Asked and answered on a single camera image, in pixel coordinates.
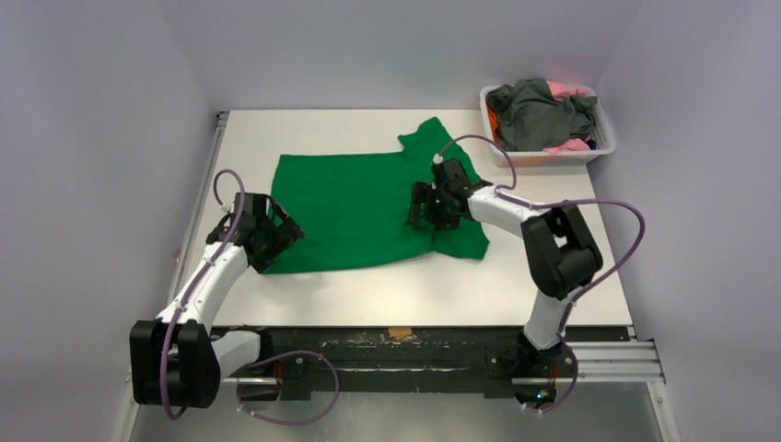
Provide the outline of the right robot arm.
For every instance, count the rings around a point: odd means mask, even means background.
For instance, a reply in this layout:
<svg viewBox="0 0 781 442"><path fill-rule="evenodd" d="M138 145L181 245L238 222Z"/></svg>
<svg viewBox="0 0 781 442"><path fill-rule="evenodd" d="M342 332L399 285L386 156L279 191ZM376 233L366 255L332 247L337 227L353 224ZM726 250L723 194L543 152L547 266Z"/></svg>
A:
<svg viewBox="0 0 781 442"><path fill-rule="evenodd" d="M517 364L528 374L542 373L564 346L576 296L603 265L583 215L572 204L536 204L509 194L506 185L471 180L455 158L436 158L431 171L432 181L412 187L410 224L447 230L471 220L522 240L538 292L519 336Z"/></svg>

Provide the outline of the green t shirt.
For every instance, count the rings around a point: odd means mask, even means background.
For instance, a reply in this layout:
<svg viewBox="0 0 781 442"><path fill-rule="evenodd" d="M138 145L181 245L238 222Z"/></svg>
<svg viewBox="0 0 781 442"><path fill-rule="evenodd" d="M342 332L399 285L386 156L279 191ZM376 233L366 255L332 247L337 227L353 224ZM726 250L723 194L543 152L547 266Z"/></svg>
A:
<svg viewBox="0 0 781 442"><path fill-rule="evenodd" d="M430 252L481 260L489 239L480 223L463 220L455 229L437 230L407 222L413 185L432 180L433 156L451 139L433 117L399 135L398 152L280 156L271 195L304 237L281 254L270 273L360 269Z"/></svg>

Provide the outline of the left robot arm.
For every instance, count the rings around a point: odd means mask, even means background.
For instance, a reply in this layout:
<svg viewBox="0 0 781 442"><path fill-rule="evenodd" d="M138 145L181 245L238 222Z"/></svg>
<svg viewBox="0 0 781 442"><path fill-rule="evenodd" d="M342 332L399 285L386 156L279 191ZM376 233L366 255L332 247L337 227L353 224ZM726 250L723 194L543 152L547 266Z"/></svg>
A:
<svg viewBox="0 0 781 442"><path fill-rule="evenodd" d="M269 270L304 232L267 194L237 194L234 203L207 235L185 287L154 319L130 330L133 394L140 404L207 408L224 378L241 368L261 377L274 367L274 351L258 332L213 339L211 331L238 279L249 269Z"/></svg>

